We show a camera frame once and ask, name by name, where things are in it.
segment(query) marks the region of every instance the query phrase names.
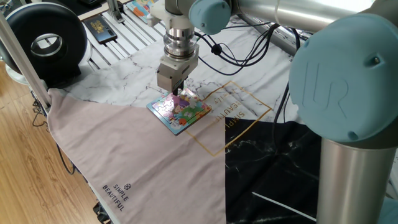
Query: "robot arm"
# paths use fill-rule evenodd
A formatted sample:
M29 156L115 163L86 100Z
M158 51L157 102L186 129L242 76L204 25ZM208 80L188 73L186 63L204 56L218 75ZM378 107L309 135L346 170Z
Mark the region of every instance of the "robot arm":
M249 14L314 32L295 55L289 88L298 115L324 138L317 223L376 224L398 146L398 1L348 3L161 0L149 20L165 21L157 80L174 94L198 64L194 27L216 34L231 15Z
M198 65L195 27L209 35L217 34L232 15L248 14L283 26L317 32L339 18L366 9L371 2L351 10L341 7L346 5L329 0L160 0L152 6L148 17L150 26L161 20L166 25L165 55L157 70L157 84L177 94Z

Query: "black cable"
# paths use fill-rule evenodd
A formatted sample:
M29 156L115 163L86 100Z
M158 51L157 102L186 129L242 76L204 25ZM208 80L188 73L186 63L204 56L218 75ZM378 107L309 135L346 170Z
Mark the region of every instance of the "black cable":
M258 41L261 37L263 37L264 35L267 35L267 33L268 33L268 30L265 31L264 33L262 33L262 34L256 39L256 41L255 41L255 43L254 43L253 48L252 48L251 51L253 51L253 49L255 48L257 41ZM214 45L211 45L210 42L209 42L208 40L205 39L206 34L201 35L201 34L195 32L195 35L199 37L198 40L204 39L205 42L207 43L207 45L208 45L210 48L213 49L213 48L215 47ZM207 36L210 38L210 40L211 40L212 42L215 43L215 45L217 45L217 43L213 40L213 38L211 38L209 35L207 35ZM258 46L260 46L260 45L262 44L263 41L264 41L264 39L262 39L262 40L258 43ZM256 54L253 55L252 57L249 57L249 58L246 57L246 59L244 59L244 60L232 58L231 56L229 56L229 55L228 55L227 53L225 53L225 52L222 52L222 53L223 53L224 55L226 55L228 58L232 59L232 60L235 60L235 61L238 61L238 62L245 62L245 61L249 61L249 60L252 60L252 59L256 58L256 57L264 50L265 47L266 47L266 46L263 46L263 47L261 48L261 50L260 50L258 53L256 53Z
M276 28L278 28L278 27L279 27L278 24L272 25L272 26L269 28L269 31L268 31L267 35L265 35L265 36L262 38L261 41L263 41L265 38L268 37L268 38L267 38L267 42L266 42L265 46L263 47L263 48L265 48L265 51L263 51L261 57L259 57L256 61L251 62L251 63L245 63L245 64L242 64L242 65L241 65L241 64L238 64L238 63L235 63L235 62L232 62L232 61L226 59L226 58L223 57L222 55L219 55L219 57L221 57L224 61L230 63L231 65L235 65L235 66L238 66L238 67L249 67L249 66L252 66L252 65L257 64L259 61L261 61L261 60L264 58L264 56L266 56L266 53L267 53L268 48L269 48L269 44L270 44L270 42L271 42L271 36L272 36L272 34L274 33L274 30L275 30Z
M33 119L32 125L33 125L34 127L41 127L41 126L43 126L43 125L46 125L46 126L47 126L47 131L50 132L50 131L49 131L49 125L48 125L48 123L47 123L46 121L44 121L42 124L35 124L35 121L36 121L38 115L39 115L39 114L42 114L42 115L45 116L45 113L44 113L44 109L43 109L43 107L42 107L40 101L39 101L39 100L35 97L35 95L33 94L33 91L31 91L30 93L32 94L33 99L35 100L35 101L33 102L33 105L32 105L32 106L33 106L33 112L36 113L35 118ZM73 166L73 169L72 169L72 171L70 171L70 170L68 169L68 167L67 167L65 161L63 160L63 156L62 156L62 153L61 153L61 149L60 149L60 147L59 147L58 144L57 144L57 148L58 148L58 153L60 154L61 161L62 161L62 164L63 164L65 170L67 170L68 174L73 175L73 174L75 173L75 170L76 170L75 165L71 162L71 164L72 164L72 166Z
M252 54L248 57L249 59L246 57L246 59L244 60L244 63L242 63L242 64L240 64L240 63L235 63L235 62L232 62L232 61L228 60L227 58L225 58L225 57L223 57L223 56L221 55L221 52L220 52L219 54L216 54L216 55L219 56L221 59L223 59L225 62L228 62L228 63L230 63L231 65L235 65L235 66L237 66L237 67L249 67L249 66L255 65L255 64L257 64L258 62L260 62L260 61L264 58L264 56L266 55L266 53L267 53L267 51L268 51L268 48L269 48L270 41L271 41L271 36L272 36L274 30L275 30L276 28L278 28L278 27L279 27L278 24L274 24L274 25L272 25L272 26L269 28L267 34L264 35L263 38L261 39L260 43L259 43L257 46L255 46L254 51L253 51ZM205 42L211 47L211 51L212 51L213 53L214 53L215 47L218 47L218 48L219 48L219 45L214 45L214 46L212 46L212 45L209 43L208 40L206 40L205 38L203 38L203 36L202 36L201 34L195 32L195 35L199 36L200 39L202 38L203 40L205 40ZM262 42L264 41L264 39L266 39L266 38L267 38L267 42L266 42L266 44L262 47L262 49L260 50L260 52L262 52L262 51L265 49L265 50L263 51L262 55L261 55L256 61L254 61L254 62L252 62L252 63L249 63L250 59L254 58L254 57L253 57L254 53L257 51L257 49L259 48L259 46L261 45L261 43L262 43Z
M277 145L277 143L276 143L275 127L276 127L276 123L278 122L278 118L279 118L280 112L282 111L282 108L283 108L283 106L284 106L284 103L285 103L286 96L287 96L287 93L288 93L288 92L289 92L289 83L288 83L288 84L286 85L286 87L285 87L284 95L283 95L283 97L282 97L282 100L280 101L278 110L277 110L277 112L276 112L276 114L275 114L274 122L273 122L273 124L272 124L272 132L271 132L271 134L272 134L272 141L273 141L274 146L275 146L275 155L278 155L278 148L279 148L278 145Z
M268 33L261 39L260 43L261 43L265 38L268 37L267 42L266 42L266 44L265 44L265 51L263 52L263 54L261 55L261 57L260 57L259 59L257 59L255 62L251 63L251 65L254 65L254 64L258 63L260 60L262 60L262 58L264 58L265 54L266 54L267 51L268 51L268 47L269 47L269 43L270 43L270 41L271 41L272 33L273 33L274 30L275 30L276 28L278 28L278 27L279 27L278 24L272 25L272 26L270 27ZM201 34L199 34L199 33L197 33L197 32L195 32L195 35L199 36L199 38L202 38L202 37L203 37ZM247 59L247 58L251 58L251 57L256 53L256 51L257 51L257 49L259 48L259 46L260 46L260 45L257 45L257 46L254 48L254 50L252 50L251 53L246 57L246 59ZM213 67L212 67L211 65L209 65L207 62L205 62L201 57L199 57L199 59L200 59L205 65L207 65L209 68L211 68L212 70L214 70L214 71L216 71L216 72L218 72L218 73L220 73L220 74L222 74L222 75L228 75L228 76L229 76L229 75L235 75L235 74L237 74L237 73L240 72L244 67L247 67L247 64L248 64L248 62L249 62L248 60L245 59L245 62L243 62L242 64L237 64L237 66L239 66L240 69L238 69L236 72L234 72L234 73L224 73L224 72L221 72L221 71L219 71L219 70L213 68Z
M263 35L266 35L267 33L268 33L268 30L265 31L265 32L263 32L263 33L256 39L256 41L254 42L253 48L251 49L251 51L249 52L249 54L254 50L254 48L255 48L255 46L256 46L256 44L257 44L257 41L258 41ZM244 59L244 60L236 59L236 61L238 61L238 62L245 62L245 61L247 61L247 60L252 60L252 59L256 58L256 57L262 52L262 50L264 50L264 48L262 48L260 51L258 51L257 54L253 55L253 56L250 57L250 58L247 58L247 57L246 57L246 59ZM223 53L224 53L225 56L227 56L228 58L232 59L231 56L229 56L229 55L226 54L225 52L223 52Z
M220 45L224 45L224 46L229 50L229 52L231 52L232 57L233 57L233 58L231 58L231 59L235 60L235 62L238 63L238 60L236 60L235 54L234 54L234 52L232 52L232 50L230 49L230 47L228 47L228 45L226 45L226 44L224 44L224 43L219 43L219 44L220 44Z
M296 51L298 51L300 48L300 36L296 29L291 28L291 30L293 31L294 36L296 36Z
M209 37L209 39L214 43L214 44L217 44L215 41L214 41L214 39L210 36L210 35L207 35L208 37Z
M244 67L241 67L241 68L238 69L236 72L228 74L228 73L224 73L224 72L221 72L221 71L219 71L219 70L213 68L213 67L212 67L211 65L209 65L207 62L205 62L200 56L199 56L199 60L201 60L205 65L207 65L207 67L213 69L214 71L216 71L216 72L218 72L218 73L220 73L220 74L222 74L222 75L227 75L227 76L235 75L235 74L237 74L238 72L240 72L240 71L244 68Z
M59 146L58 144L57 144L57 148L58 148L58 152L59 152L59 154L60 154L60 157L61 157L61 160L62 160L62 164L63 164L65 170L67 170L68 174L73 175L73 174L75 173L75 171L76 171L75 165L74 165L73 163L71 163L73 167L72 167L72 171L70 171L70 170L68 169L68 167L67 167L67 164L66 164L65 161L63 160L63 156L62 156L62 153L61 153L61 149L60 149L60 146Z
M263 22L262 24L254 24L254 25L230 26L230 27L225 27L224 29L241 28L241 27L256 27L256 26L267 25L267 24L270 24L270 23L271 22Z
M292 28L292 32L294 33L294 36L296 37L296 52L297 52L299 50L299 48L300 48L300 37L299 37L299 34L297 33L297 30ZM282 108L284 107L285 100L286 100L288 92L289 92L289 83L286 84L284 95L282 97L282 101L279 104L278 110L277 110L277 112L275 114L274 122L272 124L272 142L273 142L273 144L275 146L275 155L278 155L278 151L279 151L279 147L278 147L278 145L276 143L275 127L276 127L276 123L278 122L278 118L279 118L280 112L282 111Z
M284 123L286 123L286 116L285 116L285 114L286 114L287 102L289 102L289 97L290 97L290 93L287 95L286 103L285 103L285 106L284 106Z

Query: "round black device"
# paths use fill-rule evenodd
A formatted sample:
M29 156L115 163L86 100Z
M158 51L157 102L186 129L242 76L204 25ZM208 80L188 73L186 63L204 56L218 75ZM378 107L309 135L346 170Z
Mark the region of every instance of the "round black device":
M25 54L47 86L64 84L80 74L87 36L83 24L71 10L51 2L22 6L7 17ZM14 71L17 65L0 42L0 55Z

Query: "gold square outline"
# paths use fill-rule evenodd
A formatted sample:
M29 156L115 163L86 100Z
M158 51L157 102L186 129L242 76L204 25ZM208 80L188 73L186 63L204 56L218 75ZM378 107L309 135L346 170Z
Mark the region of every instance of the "gold square outline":
M193 134L191 134L188 130L185 130L185 132L191 136L202 148L204 148L206 150L206 152L208 152L210 155L212 155L213 157L216 157L218 154L220 154L223 150L225 150L230 144L234 143L239 137L241 137L244 133L246 133L246 131L248 131L254 124L256 124L264 115L266 115L268 112L270 112L270 110L272 110L272 108L268 105L266 105L265 103L263 103L261 100L257 99L252 93L246 91L244 88L240 87L238 84L236 84L234 81L229 81L228 83L225 83L223 86L217 88L216 90L212 91L211 93L209 93L209 95L207 95L203 101L205 101L207 98L209 98L210 95L212 95L213 93L215 93L216 91L218 91L219 89L224 88L226 85L233 83L234 85L236 85L238 88L240 88L242 91L244 91L245 93L251 95L255 100L257 100L258 102L260 102L261 104L263 104L264 106L268 107L268 110L263 113L257 120L253 121L253 123L250 124L250 126L248 128L246 128L241 134L239 134L238 136L236 136L232 141L230 141L229 143L227 143L222 149L220 149L216 154L213 154L210 152L210 150L204 146Z

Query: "wooden floor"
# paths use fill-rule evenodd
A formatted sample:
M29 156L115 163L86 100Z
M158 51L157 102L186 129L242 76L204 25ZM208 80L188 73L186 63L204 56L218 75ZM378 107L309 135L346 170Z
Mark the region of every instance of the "wooden floor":
M32 126L33 102L0 64L0 223L99 223L83 177L68 175L46 127Z

